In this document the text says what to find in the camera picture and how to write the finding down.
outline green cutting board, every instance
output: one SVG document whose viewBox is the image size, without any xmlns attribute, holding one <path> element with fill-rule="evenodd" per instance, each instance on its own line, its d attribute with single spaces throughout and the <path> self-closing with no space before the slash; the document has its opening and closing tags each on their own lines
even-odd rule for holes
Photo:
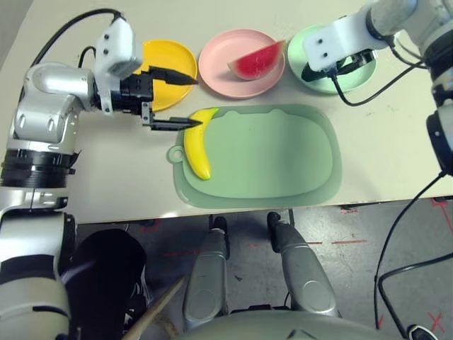
<svg viewBox="0 0 453 340">
<path fill-rule="evenodd" d="M 222 107 L 205 131 L 211 179 L 183 154 L 183 132 L 168 152 L 175 186 L 202 208 L 276 208 L 332 198 L 341 181 L 338 143 L 328 119 L 303 105 Z"/>
</svg>

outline red watermelon flesh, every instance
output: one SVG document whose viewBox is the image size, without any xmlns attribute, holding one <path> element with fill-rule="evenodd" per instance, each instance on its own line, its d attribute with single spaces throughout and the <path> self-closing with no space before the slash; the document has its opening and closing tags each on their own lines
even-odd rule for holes
<svg viewBox="0 0 453 340">
<path fill-rule="evenodd" d="M 284 40 L 276 42 L 230 62 L 228 67 L 236 76 L 245 80 L 264 77 L 280 61 L 284 46 Z"/>
</svg>

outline pink plate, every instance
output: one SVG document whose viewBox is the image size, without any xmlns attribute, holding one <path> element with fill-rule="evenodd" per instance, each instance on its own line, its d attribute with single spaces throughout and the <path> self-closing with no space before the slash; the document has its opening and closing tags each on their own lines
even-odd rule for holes
<svg viewBox="0 0 453 340">
<path fill-rule="evenodd" d="M 203 81 L 211 89 L 231 98 L 250 98 L 261 94 L 280 79 L 285 70 L 285 56 L 266 76 L 246 81 L 228 68 L 228 63 L 262 47 L 275 43 L 269 35 L 258 30 L 229 30 L 212 38 L 203 48 L 198 67 Z"/>
</svg>

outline yellow banana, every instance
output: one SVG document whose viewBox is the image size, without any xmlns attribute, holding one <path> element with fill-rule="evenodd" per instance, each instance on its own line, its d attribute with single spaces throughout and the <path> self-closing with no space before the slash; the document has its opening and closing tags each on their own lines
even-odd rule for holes
<svg viewBox="0 0 453 340">
<path fill-rule="evenodd" d="M 218 111 L 219 108 L 204 108 L 193 113 L 190 119 L 198 120 L 202 124 L 184 132 L 185 155 L 193 172 L 205 181 L 211 178 L 211 166 L 205 151 L 205 130 Z"/>
</svg>

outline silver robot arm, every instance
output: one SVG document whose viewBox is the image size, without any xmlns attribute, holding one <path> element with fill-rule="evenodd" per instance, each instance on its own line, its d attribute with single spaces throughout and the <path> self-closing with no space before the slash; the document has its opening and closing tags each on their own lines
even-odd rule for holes
<svg viewBox="0 0 453 340">
<path fill-rule="evenodd" d="M 389 46 L 405 30 L 418 46 L 432 79 L 437 110 L 428 134 L 442 171 L 453 176 L 453 0 L 380 0 L 340 18 L 304 41 L 310 68 L 329 72 L 364 50 Z"/>
<path fill-rule="evenodd" d="M 97 41 L 94 72 L 46 62 L 25 76 L 0 175 L 1 340 L 66 339 L 69 333 L 69 303 L 60 275 L 74 250 L 75 221 L 56 210 L 68 201 L 66 180 L 75 172 L 80 113 L 100 108 L 106 115 L 140 115 L 152 130 L 200 123 L 154 119 L 153 79 L 177 85 L 196 80 L 157 67 L 133 74 L 142 64 L 141 46 L 130 25 L 115 14 Z"/>
</svg>

